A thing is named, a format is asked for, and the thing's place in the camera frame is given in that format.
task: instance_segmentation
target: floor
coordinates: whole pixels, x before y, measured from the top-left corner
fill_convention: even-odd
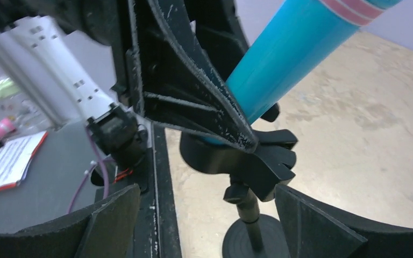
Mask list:
[[[298,136],[290,186],[360,216],[413,227],[413,52],[360,32],[279,101],[274,123]],[[221,257],[238,218],[222,196],[225,175],[204,175],[182,160],[180,134],[167,131],[183,257]],[[262,213],[277,217],[273,202]]]

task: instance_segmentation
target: white paper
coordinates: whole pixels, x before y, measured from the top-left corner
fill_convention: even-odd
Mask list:
[[[0,148],[0,187],[18,183],[24,179],[32,153],[46,132],[40,132],[5,143]]]

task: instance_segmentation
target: clear plastic bottle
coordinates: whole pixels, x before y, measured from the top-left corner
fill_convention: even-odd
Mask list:
[[[0,77],[0,106],[19,134],[34,134],[52,126],[45,114],[20,91],[12,79],[5,76]]]

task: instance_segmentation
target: black robotic gripper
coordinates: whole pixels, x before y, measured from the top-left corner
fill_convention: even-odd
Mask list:
[[[225,235],[223,258],[286,258],[289,253],[281,223],[260,214],[258,199],[273,200],[275,186],[294,178],[291,169],[296,155],[291,149],[297,138],[289,130],[254,134],[259,144],[253,153],[210,144],[186,133],[181,135],[180,152],[201,173],[230,175],[224,200],[237,206],[240,219]]]

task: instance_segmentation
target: blue bottle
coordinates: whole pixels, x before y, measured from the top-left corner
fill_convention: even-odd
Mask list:
[[[360,27],[400,1],[286,0],[226,81],[248,121],[256,121]]]

